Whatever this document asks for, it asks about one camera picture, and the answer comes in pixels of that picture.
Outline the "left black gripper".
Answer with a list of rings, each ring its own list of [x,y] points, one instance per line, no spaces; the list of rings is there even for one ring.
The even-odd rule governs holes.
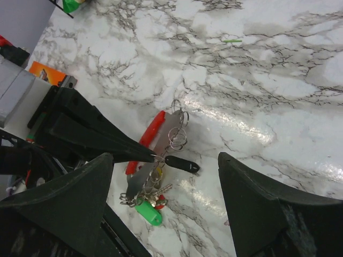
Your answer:
[[[126,136],[77,90],[52,86],[29,121],[27,140],[60,161],[154,162],[155,152]]]

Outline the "red key tag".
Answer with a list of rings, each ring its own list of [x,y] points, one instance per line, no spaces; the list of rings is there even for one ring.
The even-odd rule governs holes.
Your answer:
[[[162,209],[165,205],[167,204],[167,199],[163,196],[160,195],[159,198],[156,201],[155,209],[160,210]]]

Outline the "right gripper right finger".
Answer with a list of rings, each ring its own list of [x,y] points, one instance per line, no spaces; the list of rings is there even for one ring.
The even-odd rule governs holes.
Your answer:
[[[285,185],[225,152],[218,166],[237,256],[342,256],[342,200]]]

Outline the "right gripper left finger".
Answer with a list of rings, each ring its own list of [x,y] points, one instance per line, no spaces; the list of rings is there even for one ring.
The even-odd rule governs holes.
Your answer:
[[[113,158],[1,201],[1,256],[149,256],[107,204]]]

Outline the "green key tag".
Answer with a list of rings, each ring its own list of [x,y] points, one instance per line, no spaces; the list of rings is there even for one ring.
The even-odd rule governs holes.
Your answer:
[[[152,226],[160,226],[162,223],[162,215],[159,211],[148,202],[143,201],[140,205],[135,206],[135,210]]]

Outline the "yellow key tag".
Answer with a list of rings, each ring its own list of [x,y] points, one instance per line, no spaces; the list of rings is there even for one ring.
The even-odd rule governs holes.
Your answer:
[[[157,166],[153,172],[153,177],[155,180],[160,180],[163,176],[163,169],[160,166]]]

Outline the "steel key organizer red handle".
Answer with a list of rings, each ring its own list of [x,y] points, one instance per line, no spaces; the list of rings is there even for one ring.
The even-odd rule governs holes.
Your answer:
[[[172,102],[172,112],[160,111],[149,124],[139,143],[152,147],[155,152],[153,163],[131,161],[126,167],[125,174],[128,188],[121,193],[120,200],[127,205],[132,204],[140,194],[150,194],[161,186],[161,180],[155,180],[153,172],[157,166],[164,166],[164,156],[170,149],[181,150],[187,143],[184,127],[189,121],[189,114],[181,107],[177,108],[179,100]]]

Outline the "black key tag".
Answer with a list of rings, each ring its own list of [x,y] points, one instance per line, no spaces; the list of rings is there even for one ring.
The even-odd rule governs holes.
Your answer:
[[[166,156],[164,162],[170,167],[180,169],[191,174],[196,174],[200,170],[200,166],[197,163],[172,155]]]

